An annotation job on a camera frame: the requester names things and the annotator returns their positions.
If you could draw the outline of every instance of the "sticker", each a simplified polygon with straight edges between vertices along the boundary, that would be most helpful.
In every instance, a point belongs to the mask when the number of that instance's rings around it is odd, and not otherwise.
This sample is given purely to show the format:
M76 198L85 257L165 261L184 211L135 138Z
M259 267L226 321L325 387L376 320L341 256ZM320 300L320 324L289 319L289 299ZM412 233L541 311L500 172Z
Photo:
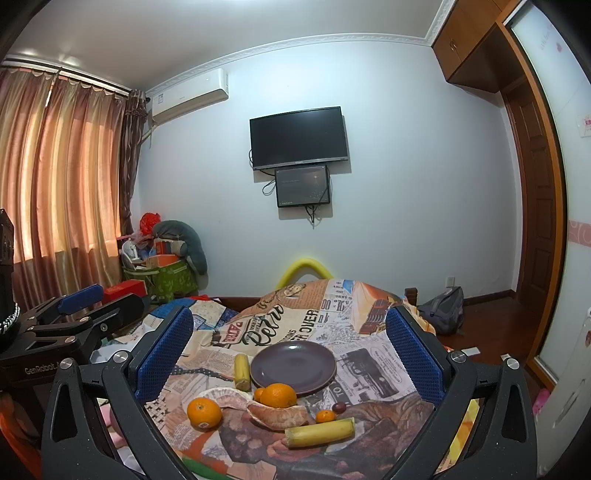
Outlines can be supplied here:
M581 137L591 137L591 113L580 116L577 124L579 125Z

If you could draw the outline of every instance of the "monitor screen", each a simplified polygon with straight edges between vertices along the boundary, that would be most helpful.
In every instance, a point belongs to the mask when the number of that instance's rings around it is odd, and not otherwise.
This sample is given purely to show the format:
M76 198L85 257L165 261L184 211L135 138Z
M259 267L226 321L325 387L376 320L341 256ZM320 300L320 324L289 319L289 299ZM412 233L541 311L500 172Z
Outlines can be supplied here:
M326 165L278 168L275 171L278 207L330 203L330 180Z
M252 168L347 160L339 106L251 119Z

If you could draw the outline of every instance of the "blue gripper pad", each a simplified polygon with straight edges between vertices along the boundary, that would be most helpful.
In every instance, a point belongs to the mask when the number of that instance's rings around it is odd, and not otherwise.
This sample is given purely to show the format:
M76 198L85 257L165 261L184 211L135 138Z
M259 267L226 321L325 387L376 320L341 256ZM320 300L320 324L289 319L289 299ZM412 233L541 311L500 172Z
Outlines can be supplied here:
M138 368L135 398L140 403L158 398L183 349L193 334L193 314L184 307Z
M388 310L386 333L421 398L437 407L445 396L441 369L396 309Z
M103 299L103 287L100 285L91 285L82 290L63 297L57 306L57 311L62 315L72 315L82 309L90 307Z

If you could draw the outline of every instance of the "ceiling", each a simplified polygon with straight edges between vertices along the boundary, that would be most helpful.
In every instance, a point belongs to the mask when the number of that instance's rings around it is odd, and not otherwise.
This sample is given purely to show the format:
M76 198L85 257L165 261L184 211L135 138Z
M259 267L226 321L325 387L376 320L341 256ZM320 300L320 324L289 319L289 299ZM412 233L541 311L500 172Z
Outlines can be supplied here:
M66 63L147 90L214 59L295 38L371 33L379 35L366 38L430 44L452 4L453 0L51 0L9 54Z

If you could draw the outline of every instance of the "wooden cabinet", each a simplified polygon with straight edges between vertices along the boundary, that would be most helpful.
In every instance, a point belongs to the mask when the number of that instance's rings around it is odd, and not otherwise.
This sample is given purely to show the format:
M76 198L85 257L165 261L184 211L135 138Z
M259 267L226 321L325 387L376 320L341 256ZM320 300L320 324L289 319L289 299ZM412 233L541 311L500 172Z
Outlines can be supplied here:
M460 66L460 63L462 63L460 56L457 54L456 47L449 36L449 29L449 24L447 24L439 34L437 41L433 44L433 50L439 60L439 65L441 65L446 80L450 79L453 72L455 72Z
M457 6L447 19L446 29L451 41L451 48L455 49L460 60L464 61L481 37L479 38L464 10Z
M511 0L495 0L496 6L499 7L499 10L503 10Z
M468 18L479 38L483 38L500 15L501 9L493 0L458 0L457 7Z
M433 50L450 83L498 92L521 71L496 24L511 0L457 0Z

